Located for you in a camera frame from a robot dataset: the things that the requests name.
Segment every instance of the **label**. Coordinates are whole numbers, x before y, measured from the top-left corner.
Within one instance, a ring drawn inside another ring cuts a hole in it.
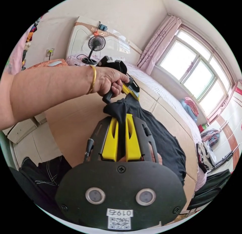
[[[108,216],[108,229],[111,230],[131,230],[130,217],[111,217]]]
[[[108,229],[131,230],[133,210],[107,209]]]
[[[107,209],[107,216],[111,216],[111,217],[133,217],[133,210]]]

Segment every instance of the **qr code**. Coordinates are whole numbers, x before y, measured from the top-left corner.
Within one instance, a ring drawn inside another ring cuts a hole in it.
[[[130,230],[130,217],[108,217],[108,229],[112,230]]]

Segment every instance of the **black fan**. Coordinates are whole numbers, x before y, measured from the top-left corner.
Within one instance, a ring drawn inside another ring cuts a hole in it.
[[[93,51],[94,52],[101,51],[105,47],[105,44],[106,44],[106,41],[105,41],[104,37],[99,36],[99,35],[92,37],[88,42],[88,46],[91,49],[91,52],[88,57],[83,58],[81,61],[83,63],[89,64],[89,65],[97,64],[97,61],[90,59],[90,57],[91,57]]]

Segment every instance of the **yellow clip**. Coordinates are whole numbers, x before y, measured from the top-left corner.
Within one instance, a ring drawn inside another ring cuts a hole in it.
[[[118,151],[118,121],[115,118],[111,119],[107,137],[103,147],[102,157],[108,160],[117,161]]]
[[[129,88],[125,84],[123,84],[122,92],[126,95],[131,94],[136,100],[139,101],[139,97],[137,97],[133,91],[129,90]]]
[[[139,147],[139,142],[135,130],[135,125],[133,121],[133,115],[126,115],[126,130],[125,130],[125,139],[126,139],[126,161],[131,160],[140,160],[141,151]]]

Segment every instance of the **bracelet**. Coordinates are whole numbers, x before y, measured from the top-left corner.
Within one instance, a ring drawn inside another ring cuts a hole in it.
[[[94,84],[95,84],[95,81],[96,81],[96,76],[97,76],[96,68],[93,65],[89,65],[89,66],[91,66],[92,69],[93,69],[93,83],[92,83],[92,85],[91,85],[91,87],[90,87],[90,89],[89,89],[87,94],[90,94],[92,92]]]

